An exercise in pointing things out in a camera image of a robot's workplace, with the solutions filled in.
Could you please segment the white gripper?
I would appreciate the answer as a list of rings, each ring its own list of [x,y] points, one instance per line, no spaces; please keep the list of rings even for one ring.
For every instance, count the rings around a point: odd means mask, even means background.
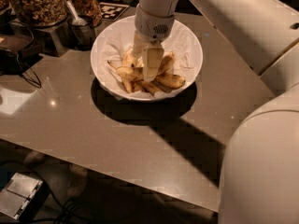
[[[135,58],[142,57],[143,78],[145,81],[152,81],[158,73],[159,66],[164,56],[164,49],[161,46],[147,47],[144,42],[155,42],[166,40],[172,30],[175,18],[157,17],[144,11],[141,6],[136,7],[135,11],[135,30],[133,51]]]

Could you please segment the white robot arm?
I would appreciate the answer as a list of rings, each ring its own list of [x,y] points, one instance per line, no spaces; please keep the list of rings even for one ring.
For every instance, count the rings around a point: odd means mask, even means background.
[[[219,224],[299,224],[299,13],[278,0],[190,0],[275,94],[225,149]],[[145,41],[171,31],[178,0],[139,0]]]

